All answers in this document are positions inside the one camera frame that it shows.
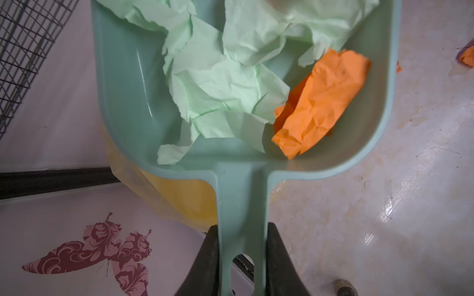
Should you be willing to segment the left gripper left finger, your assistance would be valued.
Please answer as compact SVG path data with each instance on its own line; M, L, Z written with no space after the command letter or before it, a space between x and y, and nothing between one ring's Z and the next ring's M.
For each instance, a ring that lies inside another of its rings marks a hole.
M218 226L211 226L190 272L175 296L218 296L219 278Z

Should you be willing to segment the green dustpan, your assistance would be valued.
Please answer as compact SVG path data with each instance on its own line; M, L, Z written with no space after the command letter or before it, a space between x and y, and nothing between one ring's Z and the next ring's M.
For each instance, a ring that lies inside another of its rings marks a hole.
M267 148L251 149L238 139L199 138L190 155L174 166L157 162L159 144L177 128L178 109L153 67L161 33L148 33L91 3L98 101L114 144L140 169L169 180L203 180L216 194L220 293L228 296L230 264L249 255L257 296L265 292L270 193L281 181L321 180L349 170L381 139L390 119L396 86L400 1L383 1L349 39L349 49L372 61L362 91L338 120L334 133L296 160Z

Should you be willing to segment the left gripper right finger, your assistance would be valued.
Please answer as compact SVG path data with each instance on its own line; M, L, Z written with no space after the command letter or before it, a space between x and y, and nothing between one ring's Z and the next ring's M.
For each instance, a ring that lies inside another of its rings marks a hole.
M268 223L266 242L267 296L309 296L283 243L275 223Z

